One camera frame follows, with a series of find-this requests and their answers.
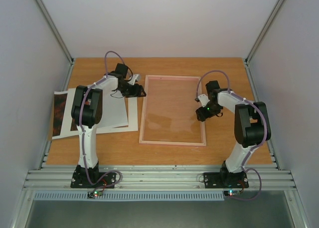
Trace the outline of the red forest photo print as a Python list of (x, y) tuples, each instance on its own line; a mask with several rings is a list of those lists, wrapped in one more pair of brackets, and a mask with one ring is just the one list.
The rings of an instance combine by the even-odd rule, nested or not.
[[(74, 95), (74, 88), (54, 93), (53, 139), (79, 135), (71, 117)], [(110, 94), (104, 95), (102, 119), (97, 125), (97, 134), (114, 133), (116, 128), (124, 127), (128, 124), (125, 99), (114, 98)]]

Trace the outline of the white mat board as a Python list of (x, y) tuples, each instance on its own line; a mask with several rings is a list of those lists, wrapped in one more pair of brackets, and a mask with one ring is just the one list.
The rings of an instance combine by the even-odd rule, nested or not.
[(137, 98), (120, 98), (119, 92), (111, 94), (103, 95), (103, 114), (97, 125), (97, 134), (137, 131)]

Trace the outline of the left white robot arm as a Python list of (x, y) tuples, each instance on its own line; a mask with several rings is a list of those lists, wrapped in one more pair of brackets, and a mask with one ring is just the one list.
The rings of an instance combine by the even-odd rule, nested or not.
[(89, 86), (76, 87), (71, 108), (71, 117), (79, 132), (80, 157), (75, 170), (77, 181), (82, 178), (89, 187), (99, 184), (103, 175), (99, 173), (99, 162), (96, 153), (96, 131), (103, 115), (103, 96), (119, 91), (124, 97), (145, 97), (147, 94), (138, 84), (139, 74), (131, 74), (131, 69), (118, 63), (115, 70), (106, 72), (98, 81)]

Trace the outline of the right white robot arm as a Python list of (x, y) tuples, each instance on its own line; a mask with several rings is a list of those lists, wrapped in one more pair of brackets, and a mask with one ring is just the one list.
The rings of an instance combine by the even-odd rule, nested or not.
[(221, 117), (222, 110), (234, 114), (235, 146), (231, 155), (223, 162), (217, 173), (205, 173), (206, 187), (237, 188), (248, 187), (245, 166), (253, 153), (271, 138), (267, 106), (264, 102), (252, 102), (231, 89), (222, 89), (218, 81), (206, 84), (206, 94), (196, 93), (195, 101), (200, 103), (196, 110), (198, 121)]

